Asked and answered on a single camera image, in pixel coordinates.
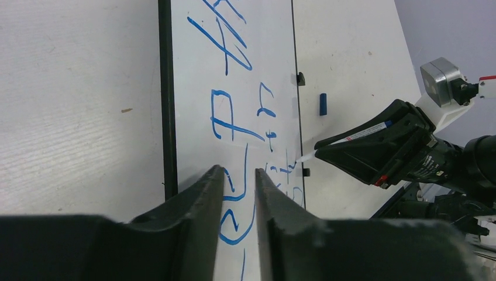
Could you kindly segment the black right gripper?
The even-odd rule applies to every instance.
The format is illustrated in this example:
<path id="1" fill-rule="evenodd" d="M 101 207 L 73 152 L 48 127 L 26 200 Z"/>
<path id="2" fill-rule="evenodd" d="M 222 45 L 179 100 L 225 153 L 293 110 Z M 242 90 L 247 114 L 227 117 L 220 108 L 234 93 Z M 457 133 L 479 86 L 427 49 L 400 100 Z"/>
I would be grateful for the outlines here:
<path id="1" fill-rule="evenodd" d="M 385 128 L 346 143 L 330 144 L 378 124 Z M 460 149 L 434 137 L 434 129 L 417 107 L 396 99 L 366 123 L 317 141 L 315 156 L 364 184 L 384 189 L 401 180 L 436 183 L 447 177 Z"/>

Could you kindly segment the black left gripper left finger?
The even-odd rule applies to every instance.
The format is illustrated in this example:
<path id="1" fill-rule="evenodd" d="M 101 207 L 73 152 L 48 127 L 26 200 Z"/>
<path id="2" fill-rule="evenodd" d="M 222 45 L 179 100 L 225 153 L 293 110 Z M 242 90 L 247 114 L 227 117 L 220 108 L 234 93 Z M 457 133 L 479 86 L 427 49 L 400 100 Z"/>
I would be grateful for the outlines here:
<path id="1" fill-rule="evenodd" d="M 2 280 L 212 280 L 225 174 L 212 166 L 129 223 L 101 215 L 1 217 Z"/>

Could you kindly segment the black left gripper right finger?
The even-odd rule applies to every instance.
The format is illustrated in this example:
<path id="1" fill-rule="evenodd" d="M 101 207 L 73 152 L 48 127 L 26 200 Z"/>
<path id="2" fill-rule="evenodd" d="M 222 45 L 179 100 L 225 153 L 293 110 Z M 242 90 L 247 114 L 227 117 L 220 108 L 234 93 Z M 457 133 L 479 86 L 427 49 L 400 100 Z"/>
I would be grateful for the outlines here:
<path id="1" fill-rule="evenodd" d="M 262 280 L 480 280 L 472 248 L 432 220 L 323 220 L 256 169 Z"/>

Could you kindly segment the blue whiteboard marker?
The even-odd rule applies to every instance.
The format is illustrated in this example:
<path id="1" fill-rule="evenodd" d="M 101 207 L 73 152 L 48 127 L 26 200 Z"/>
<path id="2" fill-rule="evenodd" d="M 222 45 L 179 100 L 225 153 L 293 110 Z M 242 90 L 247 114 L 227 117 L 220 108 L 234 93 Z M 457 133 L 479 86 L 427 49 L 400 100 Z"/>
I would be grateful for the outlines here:
<path id="1" fill-rule="evenodd" d="M 364 130 L 361 130 L 361 131 L 359 131 L 357 133 L 351 134 L 351 135 L 349 135 L 347 137 L 344 137 L 344 138 L 341 138 L 339 140 L 333 141 L 330 144 L 331 145 L 334 145 L 334 144 L 338 144 L 338 143 L 343 143 L 343 142 L 348 142 L 348 141 L 353 141 L 355 139 L 363 138 L 365 136 L 369 136 L 369 135 L 371 135 L 373 133 L 377 133 L 377 132 L 382 131 L 382 130 L 384 130 L 386 128 L 389 128 L 392 125 L 393 125 L 393 121 L 385 121 L 385 122 L 376 124 L 374 126 L 371 126 L 369 128 L 366 128 Z M 314 158 L 316 153 L 317 153 L 317 149 L 313 150 L 311 153 L 307 153 L 307 154 L 301 156 L 299 159 L 297 159 L 295 161 L 295 163 L 306 162 L 306 161 Z"/>

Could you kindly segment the blue marker cap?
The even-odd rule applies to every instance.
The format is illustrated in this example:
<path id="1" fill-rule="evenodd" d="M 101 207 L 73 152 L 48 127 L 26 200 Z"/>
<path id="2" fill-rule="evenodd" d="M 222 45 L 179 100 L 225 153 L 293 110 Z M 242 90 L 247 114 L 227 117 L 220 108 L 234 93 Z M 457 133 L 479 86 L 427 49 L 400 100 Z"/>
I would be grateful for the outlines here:
<path id="1" fill-rule="evenodd" d="M 319 115 L 325 116 L 328 114 L 327 93 L 319 95 Z"/>

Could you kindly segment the black framed whiteboard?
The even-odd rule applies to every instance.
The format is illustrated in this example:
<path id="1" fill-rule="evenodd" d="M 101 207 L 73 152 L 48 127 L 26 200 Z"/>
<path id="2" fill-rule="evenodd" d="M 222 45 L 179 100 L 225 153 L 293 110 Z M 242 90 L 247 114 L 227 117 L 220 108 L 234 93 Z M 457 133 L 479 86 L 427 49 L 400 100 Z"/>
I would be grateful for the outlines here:
<path id="1" fill-rule="evenodd" d="M 167 1 L 178 191 L 224 167 L 214 280 L 260 280 L 256 170 L 304 206 L 292 1 Z"/>

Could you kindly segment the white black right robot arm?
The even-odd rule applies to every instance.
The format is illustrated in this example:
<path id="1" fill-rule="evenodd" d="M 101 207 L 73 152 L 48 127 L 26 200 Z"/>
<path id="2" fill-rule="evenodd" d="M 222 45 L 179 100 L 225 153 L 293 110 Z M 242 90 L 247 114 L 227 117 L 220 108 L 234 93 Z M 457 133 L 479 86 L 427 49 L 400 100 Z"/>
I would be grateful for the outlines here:
<path id="1" fill-rule="evenodd" d="M 358 181 L 387 189 L 401 181 L 451 190 L 434 202 L 403 201 L 401 217 L 445 220 L 487 236 L 478 217 L 495 214 L 495 137 L 458 146 L 434 135 L 435 125 L 409 102 L 394 100 L 370 121 L 318 141 L 315 155 Z"/>

